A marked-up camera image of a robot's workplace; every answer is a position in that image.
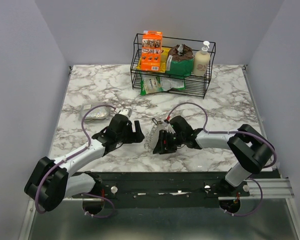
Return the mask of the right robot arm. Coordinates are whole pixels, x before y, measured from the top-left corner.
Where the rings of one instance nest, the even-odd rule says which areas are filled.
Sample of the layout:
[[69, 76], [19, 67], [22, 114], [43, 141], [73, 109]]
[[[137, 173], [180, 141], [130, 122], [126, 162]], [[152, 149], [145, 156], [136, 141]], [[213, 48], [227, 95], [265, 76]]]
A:
[[238, 163], [232, 167], [220, 182], [220, 191], [231, 196], [238, 186], [252, 174], [258, 174], [266, 167], [275, 150], [253, 127], [243, 124], [233, 131], [207, 131], [203, 128], [193, 129], [181, 116], [167, 122], [167, 128], [160, 130], [153, 149], [154, 154], [170, 154], [181, 145], [189, 149], [225, 149], [230, 150]]

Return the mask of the steel key organizer red handle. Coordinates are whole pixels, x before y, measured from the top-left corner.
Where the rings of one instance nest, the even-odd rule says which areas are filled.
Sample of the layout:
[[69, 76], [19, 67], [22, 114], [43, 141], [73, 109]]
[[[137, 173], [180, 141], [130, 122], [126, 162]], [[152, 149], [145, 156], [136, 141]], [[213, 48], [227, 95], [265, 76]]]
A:
[[144, 148], [146, 150], [153, 150], [156, 147], [159, 138], [159, 132], [161, 130], [166, 130], [168, 133], [171, 134], [175, 133], [175, 130], [173, 129], [171, 124], [166, 123], [164, 121], [159, 121], [158, 123], [155, 123], [146, 137], [146, 142], [144, 144]]

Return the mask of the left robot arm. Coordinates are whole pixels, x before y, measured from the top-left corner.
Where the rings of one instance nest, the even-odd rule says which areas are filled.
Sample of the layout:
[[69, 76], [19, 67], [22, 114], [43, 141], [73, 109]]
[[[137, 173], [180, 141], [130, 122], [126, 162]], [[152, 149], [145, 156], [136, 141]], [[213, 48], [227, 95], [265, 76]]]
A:
[[116, 150], [118, 144], [143, 141], [140, 122], [134, 121], [135, 130], [132, 124], [129, 116], [117, 113], [107, 127], [89, 136], [88, 142], [78, 149], [55, 159], [41, 158], [25, 185], [25, 194], [45, 211], [54, 210], [66, 197], [68, 181], [78, 170]]

